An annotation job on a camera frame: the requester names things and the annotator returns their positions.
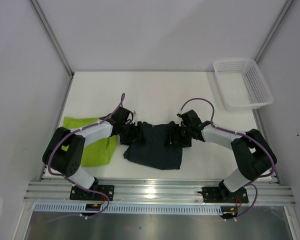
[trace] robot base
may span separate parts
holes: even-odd
[[[202,191],[198,191],[203,196],[204,203],[227,203],[235,204],[238,196],[243,204],[249,203],[247,190],[244,187],[239,188],[232,195],[224,199],[219,191],[218,186],[204,186]]]

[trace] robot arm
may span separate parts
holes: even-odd
[[[60,147],[55,152],[52,157],[51,168],[85,189],[95,188],[98,185],[98,180],[81,167],[84,147],[100,139],[126,133],[130,128],[133,128],[134,124],[126,124],[130,113],[129,110],[120,107],[110,119],[102,124],[85,129],[80,128],[79,132],[71,135],[62,144],[63,147],[68,147],[67,150]],[[44,164],[48,164],[52,151],[61,139],[77,129],[57,128],[43,154],[42,161]]]
[[[240,188],[255,181],[272,167],[271,160],[265,152],[247,138],[216,129],[210,121],[202,123],[193,110],[178,114],[178,116],[182,118],[182,125],[184,125],[178,139],[192,138],[215,143],[233,151],[238,168],[219,183],[218,191],[224,199],[233,196]],[[261,144],[270,154],[274,164],[277,163],[275,154],[258,130],[252,129],[244,134]]]

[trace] orange wire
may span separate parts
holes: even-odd
[[[241,201],[241,199],[240,199],[238,196],[235,197],[235,201],[236,201],[236,202],[237,202],[237,199],[238,199],[238,201],[239,201],[239,203],[240,203],[240,205],[238,206],[238,208],[240,208],[241,205],[242,205],[242,201]]]

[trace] metal pole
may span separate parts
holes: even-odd
[[[52,29],[47,21],[47,18],[44,15],[44,12],[42,11],[39,3],[37,0],[29,0],[30,5],[32,6],[32,9],[35,13],[35,15],[38,17],[39,22],[41,23],[41,26],[44,30],[44,32],[46,33],[48,39],[50,40],[56,54],[58,55],[59,59],[61,60],[66,72],[69,74],[69,76],[72,78],[73,76],[73,72],[69,66],[69,63],[54,35],[54,33],[52,32]]]
[[[256,57],[255,57],[255,62],[259,64],[264,57],[265,53],[267,52],[268,48],[270,47],[272,41],[274,40],[275,36],[277,35],[280,27],[282,26],[284,20],[287,18],[288,13],[290,12],[293,4],[296,2],[296,0],[287,0],[281,9],[278,17],[276,18],[274,24],[272,25],[272,28],[268,35],[266,36],[262,47],[258,51]]]

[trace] metal extrusion frame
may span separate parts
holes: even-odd
[[[215,187],[221,180],[157,180],[157,179],[116,179],[99,178],[101,185],[114,185],[112,204],[150,204],[150,205],[202,205],[232,206],[231,203],[205,203],[198,193],[202,187]],[[296,206],[292,190],[289,186],[276,183],[255,182],[258,187],[256,206]],[[25,202],[56,203],[100,203],[99,201],[70,200],[72,184],[62,178],[48,178],[29,183],[24,196]],[[255,197],[253,187],[247,187],[249,202]]]

